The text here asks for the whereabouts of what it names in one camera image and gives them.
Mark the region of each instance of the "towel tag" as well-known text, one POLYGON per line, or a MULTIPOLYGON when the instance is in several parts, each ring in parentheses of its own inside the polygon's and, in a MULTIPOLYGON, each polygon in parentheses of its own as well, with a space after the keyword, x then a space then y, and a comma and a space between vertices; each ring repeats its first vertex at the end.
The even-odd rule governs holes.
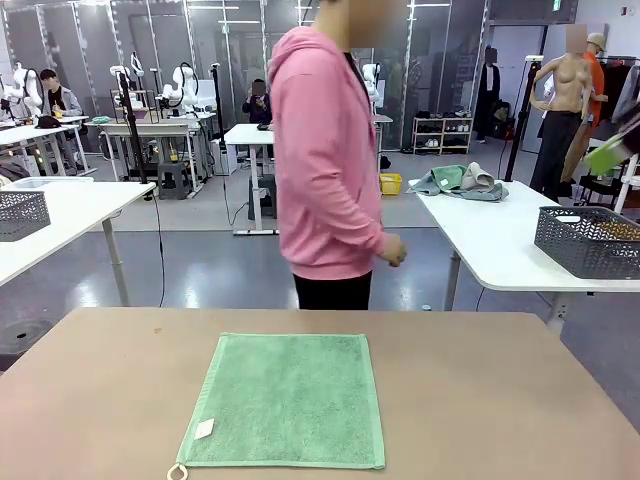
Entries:
POLYGON ((199 440, 204 437, 208 437, 213 432, 213 418, 211 420, 206 420, 204 422, 200 422, 196 427, 196 434, 194 435, 194 440, 199 440))

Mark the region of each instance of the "shoe rack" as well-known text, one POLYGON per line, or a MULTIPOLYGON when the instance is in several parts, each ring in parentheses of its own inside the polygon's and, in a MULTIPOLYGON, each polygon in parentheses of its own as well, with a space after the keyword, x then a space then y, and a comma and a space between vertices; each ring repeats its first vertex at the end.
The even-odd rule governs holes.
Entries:
POLYGON ((411 146, 413 154, 417 152, 434 153, 462 153, 469 152, 471 133, 473 130, 473 118, 448 117, 448 118, 414 118, 411 146), (452 139, 460 139, 455 145, 451 145, 452 139))

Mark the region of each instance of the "wire basket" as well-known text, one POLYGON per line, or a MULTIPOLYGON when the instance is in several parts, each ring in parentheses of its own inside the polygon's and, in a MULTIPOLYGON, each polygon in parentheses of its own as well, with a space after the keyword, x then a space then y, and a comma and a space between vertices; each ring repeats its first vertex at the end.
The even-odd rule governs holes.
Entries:
POLYGON ((640 225, 602 207, 541 207, 536 246, 578 278, 640 279, 640 225))
POLYGON ((0 242, 15 242, 50 223, 43 192, 0 192, 0 242))

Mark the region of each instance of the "stool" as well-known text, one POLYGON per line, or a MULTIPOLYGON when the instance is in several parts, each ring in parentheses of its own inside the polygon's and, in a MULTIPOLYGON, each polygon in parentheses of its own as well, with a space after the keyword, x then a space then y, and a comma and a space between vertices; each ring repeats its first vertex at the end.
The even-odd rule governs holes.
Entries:
POLYGON ((44 320, 26 320, 0 328, 0 372, 8 370, 52 327, 44 320))
POLYGON ((187 169, 182 162, 158 164, 160 200, 184 200, 190 192, 187 169))
MULTIPOLYGON (((262 215, 272 218, 278 218, 278 205, 276 201, 276 176, 264 175, 258 179, 258 188, 266 188, 271 197, 271 203, 268 200, 260 199, 260 211, 262 215)), ((253 179, 249 178, 249 220, 255 220, 256 216, 253 211, 253 179)))

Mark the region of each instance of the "towel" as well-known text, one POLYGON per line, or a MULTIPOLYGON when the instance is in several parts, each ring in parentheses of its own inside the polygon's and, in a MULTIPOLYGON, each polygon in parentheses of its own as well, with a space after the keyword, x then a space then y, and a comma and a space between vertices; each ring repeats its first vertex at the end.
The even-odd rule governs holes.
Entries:
POLYGON ((366 337, 223 334, 177 461, 384 468, 366 337))
POLYGON ((469 164, 469 167, 436 167, 410 186, 407 193, 410 192, 422 193, 429 197, 444 193, 480 202, 500 202, 509 196, 507 187, 502 183, 496 183, 493 176, 482 170, 476 162, 469 164))

